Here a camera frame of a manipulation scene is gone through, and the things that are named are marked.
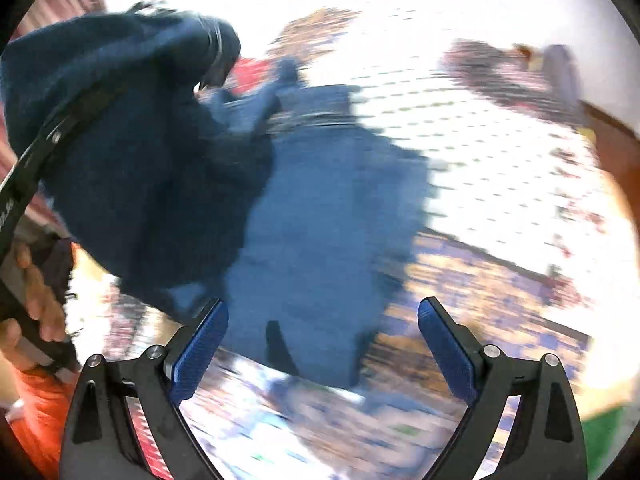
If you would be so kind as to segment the orange left sleeve forearm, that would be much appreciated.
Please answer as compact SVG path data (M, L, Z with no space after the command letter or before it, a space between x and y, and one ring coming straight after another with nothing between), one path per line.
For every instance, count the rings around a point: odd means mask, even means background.
M22 408L8 422L27 456L46 479L58 478L65 422L77 384L60 382L41 368L12 370Z

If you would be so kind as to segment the person's left hand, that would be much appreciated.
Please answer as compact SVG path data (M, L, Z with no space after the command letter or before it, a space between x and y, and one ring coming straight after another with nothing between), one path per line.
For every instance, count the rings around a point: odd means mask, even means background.
M39 323L40 337L44 341L63 341L66 336L65 314L61 304L55 299L52 289L43 281L40 270L32 262L27 245L13 244L13 255L17 267L22 271L25 282L25 310L32 320ZM2 356L17 370L28 372L37 366L18 348L22 330L14 318L1 322Z

